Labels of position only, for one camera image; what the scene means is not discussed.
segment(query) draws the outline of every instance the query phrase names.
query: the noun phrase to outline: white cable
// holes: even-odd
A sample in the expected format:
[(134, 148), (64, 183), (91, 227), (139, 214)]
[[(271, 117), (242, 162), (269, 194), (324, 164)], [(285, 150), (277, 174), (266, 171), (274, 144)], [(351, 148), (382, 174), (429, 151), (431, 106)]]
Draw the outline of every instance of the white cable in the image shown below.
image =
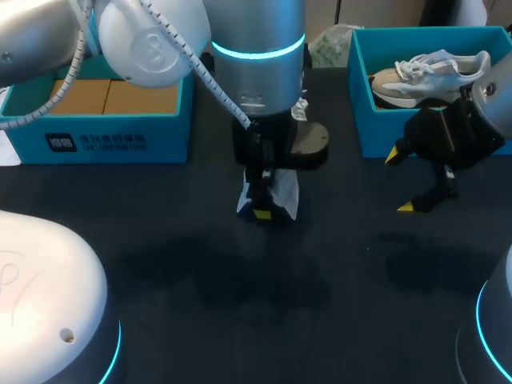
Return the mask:
[(222, 90), (219, 84), (214, 80), (207, 68), (202, 64), (199, 57), (194, 53), (190, 46), (183, 40), (179, 32), (170, 24), (169, 20), (158, 11), (158, 9), (151, 3), (151, 0), (139, 0), (142, 8), (146, 10), (149, 16), (170, 36), (170, 41), (176, 46), (178, 51), (181, 51), (184, 57), (189, 61), (190, 66), (195, 70), (200, 79), (205, 83), (215, 98), (228, 109), (240, 124), (246, 129), (250, 127), (250, 120), (247, 115), (230, 99), (230, 97)]
[[(84, 19), (86, 20), (85, 25), (89, 24), (90, 13), (94, 6), (94, 0), (86, 0), (84, 4)], [(86, 54), (86, 32), (83, 28), (80, 29), (80, 33), (78, 34), (78, 43), (76, 51), (74, 52), (73, 61), (71, 62), (70, 70), (68, 71), (66, 77), (64, 78), (64, 83), (61, 88), (52, 97), (51, 100), (46, 102), (43, 106), (41, 106), (38, 110), (30, 114), (26, 114), (25, 116), (21, 116), (20, 118), (16, 118), (13, 120), (9, 120), (8, 122), (0, 123), (0, 130), (9, 130), (12, 128), (18, 128), (20, 126), (24, 126), (37, 120), (48, 114), (53, 108), (56, 107), (57, 104), (66, 96), (69, 92), (71, 86), (74, 83), (74, 80), (78, 76), (78, 72), (80, 71), (80, 67), (82, 66), (84, 56)]]

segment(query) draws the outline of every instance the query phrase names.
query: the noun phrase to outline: glowing cyan light ring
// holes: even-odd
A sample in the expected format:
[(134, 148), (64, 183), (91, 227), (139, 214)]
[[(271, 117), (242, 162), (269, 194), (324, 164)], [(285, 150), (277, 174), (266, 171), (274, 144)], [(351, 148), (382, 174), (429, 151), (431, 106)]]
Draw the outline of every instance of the glowing cyan light ring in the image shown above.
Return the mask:
[(479, 317), (479, 313), (480, 313), (480, 298), (482, 298), (482, 293), (483, 293), (483, 290), (486, 287), (486, 285), (487, 285), (487, 282), (483, 285), (482, 290), (480, 291), (480, 295), (478, 296), (478, 300), (477, 300), (477, 328), (478, 328), (478, 333), (480, 334), (480, 340), (482, 340), (483, 347), (486, 350), (486, 352), (489, 355), (489, 357), (492, 360), (492, 362), (496, 365), (496, 367), (503, 374), (503, 376), (505, 376), (509, 380), (509, 382), (512, 382), (512, 377), (506, 372), (506, 370), (503, 369), (503, 367), (500, 365), (498, 360), (496, 360), (496, 358), (494, 357), (493, 353), (490, 351), (490, 348), (487, 345), (486, 340), (483, 337), (482, 328), (480, 327), (480, 317)]
[(116, 361), (118, 360), (119, 350), (121, 349), (121, 323), (119, 323), (119, 336), (118, 336), (118, 347), (115, 350), (114, 358), (112, 358), (112, 362), (110, 363), (109, 369), (105, 372), (105, 376), (103, 376), (102, 380), (99, 384), (105, 384), (106, 380), (109, 378), (110, 372), (115, 366)]
[(274, 52), (267, 52), (265, 54), (243, 54), (242, 52), (235, 52), (233, 50), (227, 50), (226, 48), (222, 48), (219, 44), (212, 42), (214, 48), (218, 50), (220, 53), (225, 54), (227, 56), (231, 56), (232, 58), (240, 58), (242, 60), (267, 60), (269, 58), (279, 58), (284, 56), (285, 54), (290, 54), (299, 48), (306, 39), (306, 35), (304, 34), (298, 42), (289, 46), (283, 50), (276, 50)]

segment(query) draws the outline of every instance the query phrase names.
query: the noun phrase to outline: cyan box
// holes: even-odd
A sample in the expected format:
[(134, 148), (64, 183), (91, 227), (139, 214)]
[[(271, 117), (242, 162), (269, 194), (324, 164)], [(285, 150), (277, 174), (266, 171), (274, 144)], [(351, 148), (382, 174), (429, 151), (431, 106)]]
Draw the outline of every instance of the cyan box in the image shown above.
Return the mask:
[[(396, 61), (419, 54), (447, 50), (456, 55), (475, 55), (486, 50), (493, 65), (512, 50), (512, 40), (500, 26), (423, 27), (355, 30), (350, 46), (348, 83), (352, 110), (365, 158), (386, 158), (403, 136), (404, 126), (418, 109), (378, 110), (368, 76)], [(497, 154), (512, 154), (508, 142)]]
[[(39, 108), (49, 100), (55, 81), (66, 73), (64, 69), (12, 86), (0, 122)], [(103, 57), (86, 60), (78, 78), (120, 79)], [(7, 135), (25, 164), (184, 163), (193, 82), (192, 75), (181, 80), (175, 114), (47, 115), (8, 130)]]

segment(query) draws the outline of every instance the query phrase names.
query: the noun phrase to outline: dark tabletop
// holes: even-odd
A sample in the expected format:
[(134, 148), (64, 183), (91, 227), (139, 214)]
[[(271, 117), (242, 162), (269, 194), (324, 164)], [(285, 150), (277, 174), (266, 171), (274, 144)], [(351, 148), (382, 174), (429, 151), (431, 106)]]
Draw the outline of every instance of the dark tabletop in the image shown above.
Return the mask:
[(127, 384), (456, 383), (462, 316), (512, 243), (512, 158), (458, 178), (432, 214), (417, 159), (363, 160), (344, 70), (306, 76), (330, 158), (299, 173), (289, 229), (235, 215), (230, 117), (198, 87), (184, 166), (0, 169), (0, 208), (88, 241), (118, 300)]

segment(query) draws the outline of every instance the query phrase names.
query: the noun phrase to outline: white sneaker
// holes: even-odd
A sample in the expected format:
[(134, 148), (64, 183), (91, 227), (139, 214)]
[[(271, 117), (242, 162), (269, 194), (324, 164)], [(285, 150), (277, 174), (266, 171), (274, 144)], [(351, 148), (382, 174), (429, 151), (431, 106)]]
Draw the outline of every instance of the white sneaker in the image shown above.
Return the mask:
[(461, 86), (476, 81), (489, 69), (490, 55), (484, 50), (476, 56), (454, 56), (440, 50), (381, 70), (374, 76), (371, 87), (385, 102), (415, 108), (431, 98), (454, 102), (460, 97)]

